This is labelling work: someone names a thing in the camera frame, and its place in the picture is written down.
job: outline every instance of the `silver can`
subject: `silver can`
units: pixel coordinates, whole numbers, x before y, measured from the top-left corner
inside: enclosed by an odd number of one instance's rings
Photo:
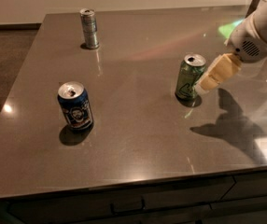
[[[197,97],[195,84],[204,73],[206,60],[199,54],[188,54],[180,65],[176,96],[181,100],[190,101]]]
[[[97,49],[99,41],[97,38],[97,24],[95,12],[92,9],[83,8],[79,11],[86,47]]]
[[[58,101],[70,129],[84,130],[93,125],[88,93],[81,83],[64,83],[58,90]]]

